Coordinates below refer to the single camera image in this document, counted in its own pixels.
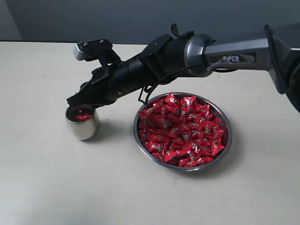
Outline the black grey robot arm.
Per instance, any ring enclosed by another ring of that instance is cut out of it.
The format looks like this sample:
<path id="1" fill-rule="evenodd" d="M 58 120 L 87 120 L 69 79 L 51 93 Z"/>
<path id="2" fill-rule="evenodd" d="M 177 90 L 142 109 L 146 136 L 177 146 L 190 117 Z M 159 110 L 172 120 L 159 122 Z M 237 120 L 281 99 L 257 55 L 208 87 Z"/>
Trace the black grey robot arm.
<path id="1" fill-rule="evenodd" d="M 236 70 L 269 72 L 280 94 L 300 107 L 300 25 L 271 28 L 252 35 L 215 40 L 193 31 L 172 34 L 150 42 L 141 53 L 122 61 L 106 39 L 77 43 L 74 56 L 81 61 L 98 60 L 89 81 L 67 99 L 71 107 L 99 108 L 140 90 L 150 95 L 158 85 L 178 77 L 207 77 L 213 72 Z"/>

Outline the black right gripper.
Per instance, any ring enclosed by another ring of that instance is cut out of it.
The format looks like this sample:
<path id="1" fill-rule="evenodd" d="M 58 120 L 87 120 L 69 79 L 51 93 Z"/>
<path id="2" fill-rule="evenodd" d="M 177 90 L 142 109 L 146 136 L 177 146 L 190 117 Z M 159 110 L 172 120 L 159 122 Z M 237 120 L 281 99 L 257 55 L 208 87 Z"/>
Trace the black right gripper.
<path id="1" fill-rule="evenodd" d="M 92 71 L 91 80 L 80 92 L 67 98 L 70 107 L 109 105 L 118 98 L 140 89 L 143 85 L 143 64 L 121 63 Z"/>

